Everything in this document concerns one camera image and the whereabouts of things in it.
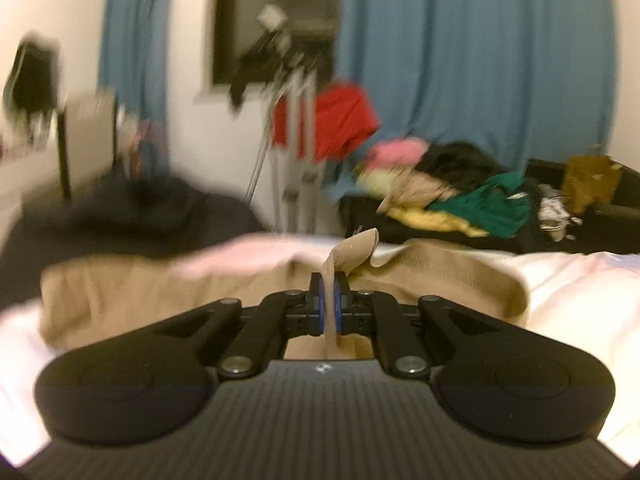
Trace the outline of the yellow garment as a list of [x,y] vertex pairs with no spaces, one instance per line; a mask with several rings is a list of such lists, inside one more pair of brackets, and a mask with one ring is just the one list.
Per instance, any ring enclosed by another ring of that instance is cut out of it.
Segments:
[[462,233],[468,237],[488,237],[489,233],[465,219],[450,214],[446,211],[431,211],[418,208],[395,207],[386,212],[390,217],[404,226],[419,231],[432,231],[442,233]]

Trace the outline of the beige patterned garment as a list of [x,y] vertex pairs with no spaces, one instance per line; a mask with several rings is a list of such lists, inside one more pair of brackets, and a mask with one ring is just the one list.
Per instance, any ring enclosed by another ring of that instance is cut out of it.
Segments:
[[424,209],[436,200],[450,200],[460,194],[448,183],[412,168],[364,170],[357,184],[367,195],[380,200],[380,214],[393,208]]

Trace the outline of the pink garment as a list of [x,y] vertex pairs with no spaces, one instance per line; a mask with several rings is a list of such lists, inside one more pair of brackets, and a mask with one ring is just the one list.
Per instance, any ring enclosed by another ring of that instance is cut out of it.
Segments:
[[364,166],[367,169],[413,167],[420,162],[430,147],[430,142],[414,136],[380,141],[368,151]]

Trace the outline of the green garment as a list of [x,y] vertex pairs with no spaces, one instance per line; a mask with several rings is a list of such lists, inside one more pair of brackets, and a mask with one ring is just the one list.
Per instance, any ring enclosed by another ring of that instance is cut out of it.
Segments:
[[436,200],[427,206],[427,210],[446,211],[468,220],[490,236],[511,238],[526,226],[534,211],[524,183],[515,172],[498,174],[471,193],[450,200]]

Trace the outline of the black garment on pile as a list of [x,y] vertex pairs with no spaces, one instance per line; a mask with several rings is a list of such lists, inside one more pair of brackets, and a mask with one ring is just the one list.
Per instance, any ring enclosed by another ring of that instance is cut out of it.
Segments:
[[489,178],[509,171],[474,144],[432,144],[414,170],[442,180],[461,193],[471,193]]

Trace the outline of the red garment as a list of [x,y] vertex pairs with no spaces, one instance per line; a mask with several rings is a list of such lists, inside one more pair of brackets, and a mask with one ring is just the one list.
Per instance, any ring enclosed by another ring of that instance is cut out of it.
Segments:
[[380,128],[367,93],[356,84],[336,82],[316,99],[314,162],[343,160]]

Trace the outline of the black white patterned garment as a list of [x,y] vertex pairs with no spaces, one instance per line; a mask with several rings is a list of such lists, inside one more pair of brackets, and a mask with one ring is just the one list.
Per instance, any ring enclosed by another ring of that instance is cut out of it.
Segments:
[[582,220],[570,214],[563,203],[559,190],[548,184],[538,185],[541,192],[538,221],[541,231],[555,243],[562,242],[571,226],[581,226]]

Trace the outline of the grey tripod stand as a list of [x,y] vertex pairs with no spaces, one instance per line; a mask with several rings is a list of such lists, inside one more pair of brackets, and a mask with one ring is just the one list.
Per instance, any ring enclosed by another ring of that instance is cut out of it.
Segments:
[[247,87],[258,80],[266,108],[245,201],[253,201],[270,160],[274,226],[281,232],[314,234],[324,170],[323,162],[314,162],[317,62],[294,47],[283,30],[266,32],[242,54],[232,76],[229,100],[235,113],[242,110]]

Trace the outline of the pastel bed duvet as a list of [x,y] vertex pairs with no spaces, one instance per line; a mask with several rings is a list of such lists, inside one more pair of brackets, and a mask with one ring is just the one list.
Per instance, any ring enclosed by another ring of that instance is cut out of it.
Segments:
[[[291,260],[320,264],[337,241],[325,236],[243,235],[177,259],[172,268],[200,278],[213,271],[250,273]],[[616,397],[600,439],[631,465],[639,460],[639,258],[596,252],[475,252],[475,257],[521,278],[529,292],[526,326],[602,361]],[[40,291],[25,292],[1,311],[1,452],[18,466],[49,441],[32,385],[53,358],[38,328]]]

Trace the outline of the brown paper bag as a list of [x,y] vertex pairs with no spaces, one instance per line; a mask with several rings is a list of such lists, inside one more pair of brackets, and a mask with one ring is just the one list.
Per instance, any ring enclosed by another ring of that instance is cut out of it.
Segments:
[[612,202],[623,167],[608,156],[574,156],[564,170],[562,196],[566,210],[581,216],[596,205]]

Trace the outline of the grey chair back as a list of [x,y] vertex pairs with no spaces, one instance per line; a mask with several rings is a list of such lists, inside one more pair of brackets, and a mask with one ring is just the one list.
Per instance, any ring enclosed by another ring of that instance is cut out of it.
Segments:
[[116,105],[111,89],[66,99],[58,115],[58,173],[64,202],[113,168]]

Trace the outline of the blue left curtain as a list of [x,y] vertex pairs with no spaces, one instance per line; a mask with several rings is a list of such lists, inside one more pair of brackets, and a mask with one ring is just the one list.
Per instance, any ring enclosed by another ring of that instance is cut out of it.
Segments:
[[143,120],[166,122],[171,0],[106,0],[98,85]]

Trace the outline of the blue curtain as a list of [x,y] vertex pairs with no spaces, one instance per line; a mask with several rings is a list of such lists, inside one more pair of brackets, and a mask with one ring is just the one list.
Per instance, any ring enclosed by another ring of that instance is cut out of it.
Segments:
[[98,85],[143,120],[166,122],[171,0],[106,0]]
[[342,0],[336,55],[378,140],[469,142],[514,169],[608,142],[612,0]]

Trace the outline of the blue right curtain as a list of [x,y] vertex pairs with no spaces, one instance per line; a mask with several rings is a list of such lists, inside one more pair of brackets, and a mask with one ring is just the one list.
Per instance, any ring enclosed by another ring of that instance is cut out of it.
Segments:
[[514,169],[608,142],[612,0],[342,0],[336,55],[378,140],[469,142]]

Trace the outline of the white dresser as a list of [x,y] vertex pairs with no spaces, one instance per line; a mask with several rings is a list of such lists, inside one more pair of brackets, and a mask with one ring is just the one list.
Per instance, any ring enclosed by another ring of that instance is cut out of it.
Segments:
[[23,157],[1,161],[1,245],[14,223],[21,217],[23,205],[42,194],[60,195],[58,149],[32,151]]

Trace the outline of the dark window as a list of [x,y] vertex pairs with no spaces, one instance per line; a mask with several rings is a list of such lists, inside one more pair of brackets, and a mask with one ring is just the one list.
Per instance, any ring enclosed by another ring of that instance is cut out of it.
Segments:
[[209,80],[228,84],[239,59],[266,32],[283,30],[305,46],[329,49],[341,0],[210,0]]

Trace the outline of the black framed mirror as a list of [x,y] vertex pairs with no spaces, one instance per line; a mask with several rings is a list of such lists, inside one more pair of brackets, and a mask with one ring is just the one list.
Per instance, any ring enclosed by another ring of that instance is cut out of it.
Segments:
[[47,116],[58,107],[59,54],[56,42],[35,34],[21,39],[2,94],[13,127],[26,127],[32,116]]

